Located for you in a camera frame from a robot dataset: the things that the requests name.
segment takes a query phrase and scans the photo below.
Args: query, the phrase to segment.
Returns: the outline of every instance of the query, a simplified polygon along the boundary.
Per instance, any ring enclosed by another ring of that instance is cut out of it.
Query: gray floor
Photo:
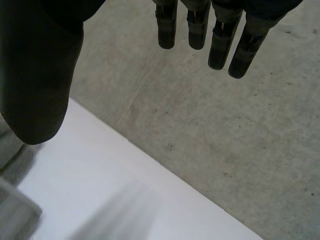
[[[199,51],[182,4],[171,50],[154,11],[108,0],[86,22],[71,96],[263,239],[319,240],[320,2],[272,29],[241,80],[231,56],[207,66],[213,11]]]

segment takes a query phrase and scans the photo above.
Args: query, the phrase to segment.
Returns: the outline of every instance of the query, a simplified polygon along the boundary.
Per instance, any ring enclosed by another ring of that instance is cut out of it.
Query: black rubber fingertip
[[[163,49],[172,49],[175,46],[175,38],[171,32],[158,32],[158,43]]]
[[[189,46],[195,50],[201,50],[205,46],[205,39],[203,35],[189,32],[188,40]]]

